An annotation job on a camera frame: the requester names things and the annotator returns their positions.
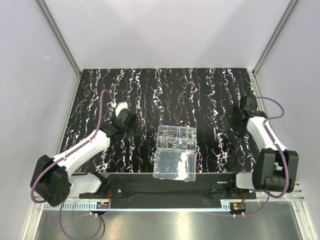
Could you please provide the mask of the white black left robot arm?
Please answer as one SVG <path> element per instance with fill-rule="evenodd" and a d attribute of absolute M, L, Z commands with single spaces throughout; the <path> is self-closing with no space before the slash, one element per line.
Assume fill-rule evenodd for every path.
<path fill-rule="evenodd" d="M 107 177 L 94 172 L 83 175 L 74 175 L 74 172 L 111 145 L 138 134 L 137 115 L 123 108 L 116 111 L 111 121 L 100 123 L 88 137 L 70 149 L 53 157 L 41 156 L 30 182 L 32 201 L 56 207 L 69 196 L 104 196 L 108 190 Z"/>

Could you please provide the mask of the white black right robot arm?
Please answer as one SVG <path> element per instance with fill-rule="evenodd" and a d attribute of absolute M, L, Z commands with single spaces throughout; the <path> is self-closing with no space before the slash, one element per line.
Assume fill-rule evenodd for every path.
<path fill-rule="evenodd" d="M 230 190 L 265 192 L 274 199 L 294 190 L 299 155 L 289 150 L 271 129 L 271 117 L 260 110 L 255 96 L 242 96 L 240 105 L 226 112 L 230 129 L 237 137 L 249 133 L 255 141 L 259 156 L 251 172 L 235 173 Z"/>

